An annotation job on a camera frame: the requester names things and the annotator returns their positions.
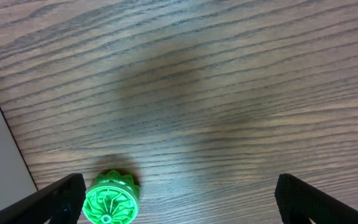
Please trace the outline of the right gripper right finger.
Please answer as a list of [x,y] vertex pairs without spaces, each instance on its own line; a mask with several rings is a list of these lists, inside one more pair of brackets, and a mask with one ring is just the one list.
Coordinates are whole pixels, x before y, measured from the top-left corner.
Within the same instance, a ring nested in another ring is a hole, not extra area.
[[358,211],[291,174],[279,175],[275,199],[284,224],[358,224]]

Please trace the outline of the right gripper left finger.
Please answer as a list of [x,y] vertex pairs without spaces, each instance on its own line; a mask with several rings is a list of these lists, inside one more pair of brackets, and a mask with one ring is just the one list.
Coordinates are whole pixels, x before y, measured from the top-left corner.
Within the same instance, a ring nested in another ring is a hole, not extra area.
[[82,174],[72,173],[0,211],[0,224],[76,224],[85,201]]

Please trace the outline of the green ridged round cap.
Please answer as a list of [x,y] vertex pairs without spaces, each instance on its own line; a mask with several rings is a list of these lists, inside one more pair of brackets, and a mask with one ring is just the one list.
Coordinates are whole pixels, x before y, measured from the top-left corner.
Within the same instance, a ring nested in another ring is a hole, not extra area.
[[82,211],[93,224],[130,224],[139,213],[140,186],[117,170],[98,174],[86,191]]

